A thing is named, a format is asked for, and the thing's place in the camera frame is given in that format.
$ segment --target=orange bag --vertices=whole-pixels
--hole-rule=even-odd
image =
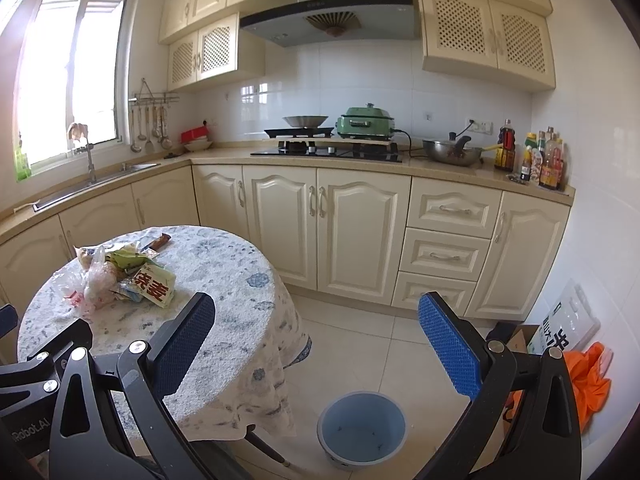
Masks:
[[[591,415],[602,409],[611,388],[611,379],[600,376],[600,356],[603,351],[604,345],[595,342],[584,354],[577,350],[564,352],[564,361],[574,387],[580,432],[583,432]],[[514,406],[509,413],[515,413],[521,397],[522,391],[513,393]]]

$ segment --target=kitchen sink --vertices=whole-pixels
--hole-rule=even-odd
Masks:
[[[98,177],[98,179],[96,179],[96,181],[94,183],[90,182],[89,180],[83,180],[82,182],[79,182],[78,184],[74,184],[73,186],[69,186],[69,187],[65,187],[65,189],[61,189],[60,191],[57,191],[55,193],[51,193],[50,195],[47,195],[44,198],[41,198],[40,200],[38,200],[34,205],[33,205],[33,210],[35,212],[40,211],[41,209],[44,209],[50,205],[56,204],[58,202],[60,202],[61,200],[64,200],[65,198],[69,198],[72,197],[73,195],[80,193],[81,191],[84,191],[85,189],[89,189],[90,187],[93,186],[98,186],[98,184],[103,184],[105,182],[108,182],[110,180],[114,180],[116,178],[120,178],[121,176],[126,176],[126,175],[130,175],[132,173],[137,173],[139,171],[142,170],[148,170],[148,168],[154,168],[156,166],[159,166],[158,163],[155,164],[132,164],[130,166],[128,165],[124,165],[120,168],[119,171],[116,171],[115,173],[109,173],[106,175],[103,175],[101,177]]]

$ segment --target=blue bucket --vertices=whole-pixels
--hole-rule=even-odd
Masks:
[[[407,429],[404,413],[389,397],[352,392],[324,409],[318,419],[318,440],[336,467],[355,471],[398,453]]]

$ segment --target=wall outlet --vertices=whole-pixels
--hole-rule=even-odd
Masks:
[[[480,119],[469,117],[465,120],[465,126],[467,126],[471,121],[473,121],[474,123],[467,130],[468,132],[485,135],[491,135],[494,132],[494,124],[491,121],[482,121]]]

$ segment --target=drawer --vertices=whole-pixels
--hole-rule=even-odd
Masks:
[[[491,238],[502,192],[430,178],[411,186],[407,227]]]
[[[476,284],[474,282],[398,272],[396,290],[394,291],[391,305],[398,308],[418,310],[418,300],[423,294],[437,292],[453,312],[458,316],[463,316],[475,288]]]
[[[489,243],[484,238],[407,228],[400,270],[476,282]]]

